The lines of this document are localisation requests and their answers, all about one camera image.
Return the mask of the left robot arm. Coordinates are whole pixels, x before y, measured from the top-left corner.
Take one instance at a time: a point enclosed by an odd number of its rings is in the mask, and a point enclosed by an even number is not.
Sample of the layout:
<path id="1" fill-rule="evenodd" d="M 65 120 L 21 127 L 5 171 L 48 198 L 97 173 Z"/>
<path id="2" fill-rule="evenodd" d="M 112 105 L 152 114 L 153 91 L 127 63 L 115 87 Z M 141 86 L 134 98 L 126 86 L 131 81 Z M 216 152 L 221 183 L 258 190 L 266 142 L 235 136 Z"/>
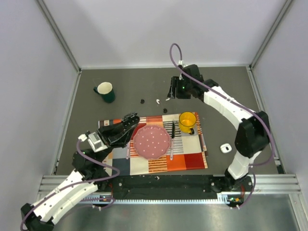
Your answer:
<path id="1" fill-rule="evenodd" d="M 104 159 L 115 148 L 126 147 L 138 121 L 102 126 L 95 132 L 86 132 L 77 139 L 73 157 L 74 169 L 68 177 L 44 198 L 21 208 L 22 231 L 52 231 L 59 220 L 80 201 L 97 191 L 104 191 L 109 180 L 120 175 L 120 170 L 105 164 Z"/>

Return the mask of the black earbud charging case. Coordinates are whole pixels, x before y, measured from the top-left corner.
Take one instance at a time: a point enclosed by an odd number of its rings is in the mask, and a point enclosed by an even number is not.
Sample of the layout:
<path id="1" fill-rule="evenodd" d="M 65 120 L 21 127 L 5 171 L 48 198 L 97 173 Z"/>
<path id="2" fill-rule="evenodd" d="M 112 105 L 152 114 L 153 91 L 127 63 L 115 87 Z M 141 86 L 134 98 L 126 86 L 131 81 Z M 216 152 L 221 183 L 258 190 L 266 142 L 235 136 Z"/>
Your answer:
<path id="1" fill-rule="evenodd" d="M 133 112 L 133 113 L 129 113 L 126 116 L 124 116 L 124 118 L 122 119 L 122 123 L 125 126 L 134 126 L 137 125 L 140 121 L 140 117 L 138 116 L 138 113 Z"/>

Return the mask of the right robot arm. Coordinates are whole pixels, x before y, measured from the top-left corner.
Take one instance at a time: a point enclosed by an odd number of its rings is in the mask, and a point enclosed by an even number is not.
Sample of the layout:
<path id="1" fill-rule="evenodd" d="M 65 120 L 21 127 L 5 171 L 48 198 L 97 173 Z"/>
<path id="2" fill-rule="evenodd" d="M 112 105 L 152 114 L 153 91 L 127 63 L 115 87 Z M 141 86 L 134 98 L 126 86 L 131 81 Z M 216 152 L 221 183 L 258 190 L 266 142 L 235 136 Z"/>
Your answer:
<path id="1" fill-rule="evenodd" d="M 234 141 L 236 154 L 222 183 L 229 190 L 237 190 L 255 159 L 270 143 L 269 117 L 264 111 L 255 112 L 238 103 L 214 80 L 204 80 L 197 65 L 179 64 L 177 68 L 180 76 L 171 78 L 168 98 L 195 97 L 216 109 L 237 131 Z"/>

